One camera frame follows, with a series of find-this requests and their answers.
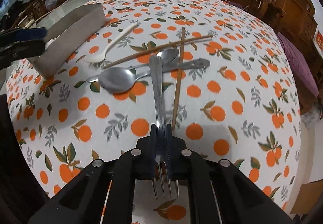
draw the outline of utensil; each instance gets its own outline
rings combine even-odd
[[[178,55],[178,52],[179,52],[178,49],[167,49],[159,52],[157,55],[162,59],[163,65],[166,65],[176,58],[176,56]],[[128,70],[132,70],[132,69],[136,69],[136,68],[140,68],[148,65],[149,64],[136,65],[128,68]],[[94,75],[88,78],[86,81],[91,83],[91,82],[97,81],[98,78],[99,78],[99,75]]]
[[[182,64],[170,63],[163,67],[163,73],[177,69],[207,68],[210,62],[200,58]],[[130,90],[135,82],[144,76],[150,75],[150,71],[133,74],[121,67],[108,68],[99,75],[99,84],[110,93],[122,93]]]
[[[186,39],[184,41],[169,42],[168,44],[163,44],[163,45],[157,46],[155,48],[152,48],[152,49],[149,49],[149,50],[144,50],[142,52],[138,52],[138,53],[135,53],[133,55],[129,55],[127,57],[119,59],[119,60],[117,60],[117,61],[115,61],[115,62],[113,62],[111,64],[105,65],[103,67],[103,69],[106,69],[106,68],[109,68],[109,67],[112,67],[112,66],[127,62],[127,61],[135,59],[135,58],[137,58],[139,56],[148,55],[148,54],[151,54],[151,53],[154,53],[154,52],[161,51],[164,48],[169,47],[169,46],[175,46],[175,45],[178,45],[178,44],[181,44],[181,43],[189,43],[189,42],[193,42],[193,41],[197,41],[197,40],[201,40],[201,39],[206,39],[206,38],[212,38],[212,37],[213,37],[213,35],[205,35],[205,36],[201,36],[201,37],[197,37],[197,38],[194,37],[194,38]]]
[[[165,129],[164,129],[164,111],[163,111],[163,95],[161,91],[161,82],[163,80],[163,62],[159,56],[152,55],[149,58],[149,69],[151,72],[151,80],[152,80],[152,87],[154,90],[154,100],[155,100],[155,109],[156,109],[156,124],[157,124],[157,138],[156,138],[156,154],[155,154],[155,162],[158,168],[159,179],[162,187],[163,196],[165,197],[164,193],[164,180],[163,174],[161,171],[161,165],[164,164],[165,172],[166,172],[166,180],[168,184],[169,193],[172,197],[171,192],[171,182],[168,178],[167,174],[167,166],[166,166],[166,154],[164,152],[163,145],[161,144],[165,142]],[[157,199],[157,190],[156,190],[156,175],[151,179],[152,186],[154,188],[154,193]]]
[[[130,26],[128,26],[125,30],[122,31],[122,33],[120,33],[117,38],[115,38],[111,43],[109,43],[107,45],[107,47],[105,47],[105,49],[103,50],[103,52],[93,56],[93,57],[89,57],[89,58],[85,58],[84,61],[88,62],[88,63],[100,63],[102,61],[104,61],[105,59],[105,55],[107,54],[107,52],[114,47],[115,44],[117,44],[127,33],[129,33],[130,31],[132,31],[134,28],[136,28],[138,26],[138,23],[133,23]]]
[[[181,33],[181,40],[183,41],[185,37],[185,28],[182,28],[182,33]],[[183,62],[183,57],[184,57],[184,44],[180,44],[180,58],[178,63],[181,64]],[[174,97],[174,108],[173,108],[173,117],[172,117],[172,130],[175,129],[176,125],[176,117],[177,117],[177,112],[178,112],[178,105],[180,101],[180,85],[181,85],[181,74],[182,74],[182,69],[178,69],[177,73],[177,80],[176,80],[176,89],[175,89],[175,97]]]

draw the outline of floral tablecloth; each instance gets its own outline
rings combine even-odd
[[[219,0],[89,3],[103,5],[107,23],[54,77],[44,80],[21,60],[7,82],[17,140],[49,196],[93,159],[109,161],[134,148],[156,122],[150,77],[140,79],[129,92],[114,95],[97,82],[85,82],[100,73],[102,64],[89,65],[83,59],[101,52],[129,24],[138,22],[139,27],[107,54],[109,61],[177,41],[182,27],[186,38],[213,35],[212,40],[185,45],[185,60],[203,57],[211,65],[182,73],[173,133],[209,160],[227,158],[235,163],[284,208],[298,167],[300,114],[293,75],[272,29]],[[148,58],[120,66],[147,63]],[[176,78],[177,72],[164,74],[167,123],[172,119]],[[189,222],[185,186],[180,186],[180,193],[179,199],[156,200],[150,182],[136,182],[133,222]]]

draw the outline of metal fork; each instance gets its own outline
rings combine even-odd
[[[167,173],[167,166],[166,166],[166,136],[165,136],[165,127],[164,127],[164,112],[163,112],[163,96],[162,96],[162,79],[163,79],[163,63],[162,59],[157,55],[152,55],[149,58],[149,68],[151,71],[151,80],[152,80],[152,87],[154,90],[154,100],[155,100],[155,108],[156,108],[156,118],[157,118],[157,138],[156,138],[156,165],[158,167],[158,174],[161,181],[161,187],[163,196],[165,197],[164,192],[164,181],[163,181],[163,172],[162,172],[162,165],[164,165],[165,172],[166,172],[166,180],[168,185],[168,190],[170,196],[172,197],[171,191],[171,182],[169,179],[169,175]],[[157,197],[157,190],[156,190],[156,175],[151,179],[152,186],[154,189],[154,193]]]

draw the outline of white spoon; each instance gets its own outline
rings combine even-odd
[[[116,45],[126,34],[128,34],[130,31],[132,31],[137,26],[138,26],[138,23],[133,23],[132,25],[128,26],[125,30],[122,31],[122,33],[119,34],[119,36],[117,38],[115,38],[111,43],[109,43],[107,45],[107,47],[105,47],[103,52],[101,52],[93,57],[86,57],[84,59],[84,61],[88,62],[88,63],[100,63],[100,62],[104,61],[106,53],[112,47],[114,47],[114,45]]]

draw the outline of orange fruit print tablecloth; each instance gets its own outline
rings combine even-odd
[[[213,35],[185,45],[184,61],[203,57],[211,65],[182,73],[173,133],[209,160],[227,158],[235,163],[284,208],[298,167],[300,113],[293,75],[273,30],[219,0],[88,3],[103,5],[106,25],[72,53],[52,78],[40,77],[24,59],[7,81],[9,110],[21,151],[49,196],[93,159],[109,161],[134,148],[156,123],[151,77],[114,95],[97,82],[85,82],[101,72],[102,64],[83,60],[100,53],[123,29],[138,22],[107,53],[107,60],[178,41],[182,27],[186,38]],[[148,58],[138,57],[120,66],[147,63]],[[167,123],[172,119],[176,78],[177,72],[164,74]],[[132,220],[187,223],[187,198],[187,188],[180,186],[179,199],[156,200],[151,183],[137,181]]]

